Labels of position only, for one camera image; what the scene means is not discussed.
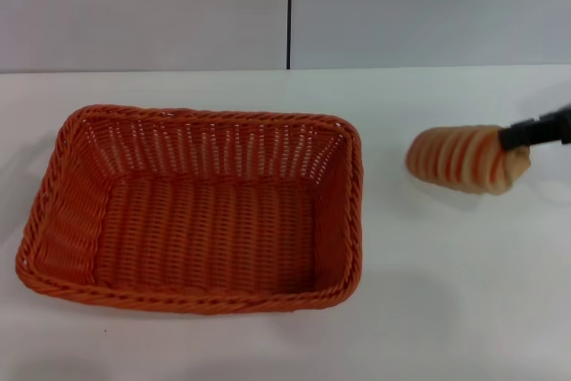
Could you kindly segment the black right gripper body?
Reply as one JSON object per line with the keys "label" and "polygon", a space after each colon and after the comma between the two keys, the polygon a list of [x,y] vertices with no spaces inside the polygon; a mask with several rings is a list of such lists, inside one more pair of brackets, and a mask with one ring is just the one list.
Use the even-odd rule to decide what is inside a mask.
{"label": "black right gripper body", "polygon": [[548,142],[559,141],[562,145],[570,144],[570,105],[565,105],[554,112],[540,117],[549,126]]}

